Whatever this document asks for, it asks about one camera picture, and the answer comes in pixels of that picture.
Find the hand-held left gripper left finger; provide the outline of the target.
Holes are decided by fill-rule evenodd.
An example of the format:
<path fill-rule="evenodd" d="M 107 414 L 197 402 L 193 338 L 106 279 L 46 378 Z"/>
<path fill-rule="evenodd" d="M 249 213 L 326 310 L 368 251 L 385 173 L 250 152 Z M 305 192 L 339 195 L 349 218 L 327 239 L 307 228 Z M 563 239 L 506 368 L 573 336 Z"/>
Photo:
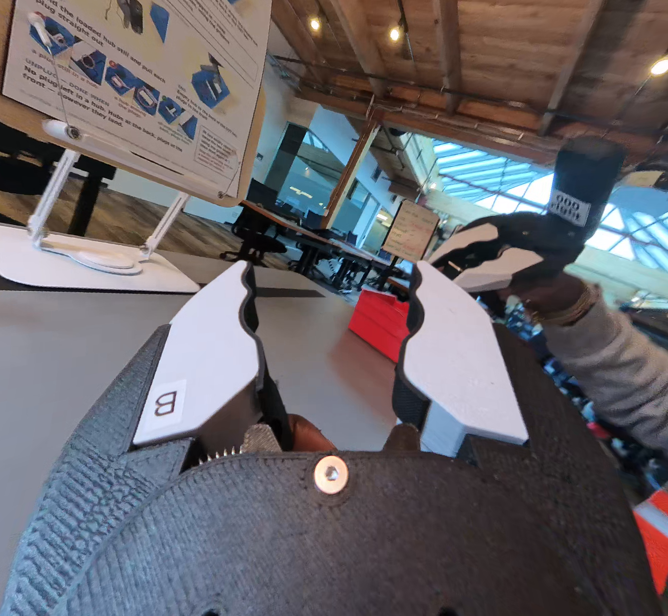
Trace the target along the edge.
<path fill-rule="evenodd" d="M 255 270 L 237 262 L 174 316 L 146 395 L 133 445 L 193 437 L 206 454 L 241 447 L 266 424 L 281 449 L 293 433 L 257 335 Z"/>

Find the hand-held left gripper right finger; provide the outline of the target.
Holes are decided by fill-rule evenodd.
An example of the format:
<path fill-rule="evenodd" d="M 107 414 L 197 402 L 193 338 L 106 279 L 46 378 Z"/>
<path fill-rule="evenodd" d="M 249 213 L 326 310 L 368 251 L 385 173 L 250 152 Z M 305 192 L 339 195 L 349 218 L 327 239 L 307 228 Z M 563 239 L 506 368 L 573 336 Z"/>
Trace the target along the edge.
<path fill-rule="evenodd" d="M 425 261 L 413 266 L 408 335 L 391 403 L 424 452 L 455 458 L 469 436 L 523 446 L 529 435 L 492 320 Z"/>

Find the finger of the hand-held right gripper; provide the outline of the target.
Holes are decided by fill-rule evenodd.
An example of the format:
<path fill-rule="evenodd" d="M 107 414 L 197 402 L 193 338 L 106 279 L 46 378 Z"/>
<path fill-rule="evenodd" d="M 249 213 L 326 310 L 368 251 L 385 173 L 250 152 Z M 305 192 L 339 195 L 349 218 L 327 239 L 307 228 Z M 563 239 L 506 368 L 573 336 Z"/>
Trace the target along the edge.
<path fill-rule="evenodd" d="M 465 249 L 476 243 L 487 243 L 496 240 L 497 238 L 498 229 L 494 224 L 485 222 L 475 227 L 472 224 L 469 224 L 469 228 L 458 230 L 450 238 L 439 245 L 439 247 L 428 257 L 428 262 L 433 266 L 436 266 L 437 261 L 456 250 Z"/>
<path fill-rule="evenodd" d="M 467 293 L 505 289 L 511 284 L 515 274 L 543 261 L 544 259 L 533 251 L 507 248 L 498 258 L 461 272 L 454 279 L 454 284 Z"/>

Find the person's right hand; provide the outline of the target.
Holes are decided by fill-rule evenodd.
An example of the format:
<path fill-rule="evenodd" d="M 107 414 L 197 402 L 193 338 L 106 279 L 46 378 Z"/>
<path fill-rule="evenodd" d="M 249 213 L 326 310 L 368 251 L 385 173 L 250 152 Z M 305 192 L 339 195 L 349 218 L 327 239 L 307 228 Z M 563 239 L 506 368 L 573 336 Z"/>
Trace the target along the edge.
<path fill-rule="evenodd" d="M 568 273 L 553 278 L 514 283 L 496 294 L 503 300 L 516 297 L 540 324 L 572 326 L 600 299 L 600 289 Z"/>

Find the handwritten whiteboard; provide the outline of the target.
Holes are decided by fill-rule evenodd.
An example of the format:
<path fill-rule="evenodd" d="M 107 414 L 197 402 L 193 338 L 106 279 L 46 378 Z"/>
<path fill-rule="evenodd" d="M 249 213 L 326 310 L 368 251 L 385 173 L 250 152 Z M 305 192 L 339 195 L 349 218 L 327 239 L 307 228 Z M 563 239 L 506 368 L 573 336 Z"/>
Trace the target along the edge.
<path fill-rule="evenodd" d="M 439 222 L 437 213 L 403 199 L 381 250 L 401 260 L 419 262 L 424 259 Z"/>

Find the red plastic bin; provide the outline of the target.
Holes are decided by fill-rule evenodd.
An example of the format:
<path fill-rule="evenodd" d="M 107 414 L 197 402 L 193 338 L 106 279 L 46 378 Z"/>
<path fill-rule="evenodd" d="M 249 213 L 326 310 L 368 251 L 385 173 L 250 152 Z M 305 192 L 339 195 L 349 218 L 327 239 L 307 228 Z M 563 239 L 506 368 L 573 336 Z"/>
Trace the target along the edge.
<path fill-rule="evenodd" d="M 390 293 L 363 288 L 348 329 L 392 362 L 397 363 L 401 346 L 409 335 L 409 303 Z"/>

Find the black office chair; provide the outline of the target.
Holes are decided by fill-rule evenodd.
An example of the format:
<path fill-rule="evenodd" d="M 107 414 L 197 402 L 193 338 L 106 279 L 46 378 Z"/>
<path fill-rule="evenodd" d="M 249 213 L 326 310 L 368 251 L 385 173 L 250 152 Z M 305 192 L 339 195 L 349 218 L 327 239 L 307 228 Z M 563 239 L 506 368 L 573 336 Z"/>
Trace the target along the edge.
<path fill-rule="evenodd" d="M 246 202 L 254 203 L 259 208 L 269 210 L 276 207 L 278 194 L 276 190 L 258 182 L 250 181 Z M 219 255 L 223 261 L 249 261 L 255 266 L 266 267 L 266 254 L 286 254 L 287 247 L 277 238 L 268 235 L 269 228 L 276 226 L 270 218 L 246 205 L 232 225 L 232 234 L 241 239 L 237 252 L 227 251 Z"/>

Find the wooden office desk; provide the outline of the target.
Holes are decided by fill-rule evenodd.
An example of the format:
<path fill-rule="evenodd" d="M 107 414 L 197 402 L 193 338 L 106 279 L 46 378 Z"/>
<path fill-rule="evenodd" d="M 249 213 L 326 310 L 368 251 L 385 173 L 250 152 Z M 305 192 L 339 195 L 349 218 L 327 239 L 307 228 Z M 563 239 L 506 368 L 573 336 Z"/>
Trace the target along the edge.
<path fill-rule="evenodd" d="M 254 211 L 262 219 L 270 221 L 285 232 L 289 232 L 288 237 L 293 239 L 296 244 L 301 245 L 302 254 L 294 269 L 294 272 L 300 275 L 309 277 L 315 271 L 316 260 L 319 257 L 324 258 L 326 254 L 331 254 L 335 259 L 343 259 L 331 281 L 332 286 L 338 291 L 344 289 L 346 279 L 356 270 L 362 270 L 363 272 L 361 280 L 355 285 L 358 290 L 361 290 L 365 285 L 373 270 L 379 272 L 376 286 L 379 291 L 384 289 L 390 278 L 408 278 L 405 270 L 397 266 L 398 258 L 396 256 L 388 261 L 357 246 L 348 244 L 344 240 L 326 238 L 318 232 L 304 228 L 296 222 L 285 219 L 248 200 L 242 200 L 240 205 Z"/>

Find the white board stand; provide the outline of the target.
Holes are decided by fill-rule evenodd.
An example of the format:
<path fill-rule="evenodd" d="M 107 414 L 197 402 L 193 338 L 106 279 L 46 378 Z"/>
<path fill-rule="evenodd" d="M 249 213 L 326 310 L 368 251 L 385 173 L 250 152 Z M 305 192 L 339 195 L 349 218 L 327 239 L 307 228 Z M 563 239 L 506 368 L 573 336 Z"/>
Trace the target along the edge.
<path fill-rule="evenodd" d="M 135 171 L 148 173 L 162 167 L 80 126 L 47 119 L 43 129 L 47 135 L 64 143 L 65 150 L 27 226 L 1 226 L 1 276 L 20 285 L 56 290 L 199 292 L 199 284 L 156 253 L 160 241 L 190 199 L 185 192 L 178 193 L 153 233 L 139 247 L 47 233 L 47 218 L 70 170 L 79 160 L 78 148 Z"/>

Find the orange white striped object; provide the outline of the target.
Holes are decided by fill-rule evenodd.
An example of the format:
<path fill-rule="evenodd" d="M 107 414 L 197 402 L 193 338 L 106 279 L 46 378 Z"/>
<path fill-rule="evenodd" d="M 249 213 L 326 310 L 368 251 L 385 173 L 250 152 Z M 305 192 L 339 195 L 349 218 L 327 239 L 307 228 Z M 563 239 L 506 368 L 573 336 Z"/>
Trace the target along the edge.
<path fill-rule="evenodd" d="M 667 585 L 667 489 L 655 491 L 633 509 L 643 539 L 655 588 Z"/>

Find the printed instruction board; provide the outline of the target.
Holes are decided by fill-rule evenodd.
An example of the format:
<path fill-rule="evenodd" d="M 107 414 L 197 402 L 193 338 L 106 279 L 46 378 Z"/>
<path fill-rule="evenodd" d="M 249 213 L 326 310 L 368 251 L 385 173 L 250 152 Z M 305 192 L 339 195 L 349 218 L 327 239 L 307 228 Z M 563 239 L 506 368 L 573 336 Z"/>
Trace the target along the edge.
<path fill-rule="evenodd" d="M 1 0 L 1 122 L 176 190 L 245 199 L 272 0 Z"/>

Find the wooden support post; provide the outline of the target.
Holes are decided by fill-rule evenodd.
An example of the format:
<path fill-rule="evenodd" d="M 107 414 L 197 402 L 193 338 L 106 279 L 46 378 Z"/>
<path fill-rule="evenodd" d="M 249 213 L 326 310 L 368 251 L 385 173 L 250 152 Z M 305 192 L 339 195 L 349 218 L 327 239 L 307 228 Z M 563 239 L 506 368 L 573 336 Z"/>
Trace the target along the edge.
<path fill-rule="evenodd" d="M 357 172 L 364 161 L 369 149 L 377 136 L 381 122 L 379 119 L 369 119 L 365 122 L 362 133 L 359 135 L 345 168 L 330 194 L 329 202 L 321 220 L 321 229 L 329 230 L 341 210 L 344 199 L 357 176 Z"/>

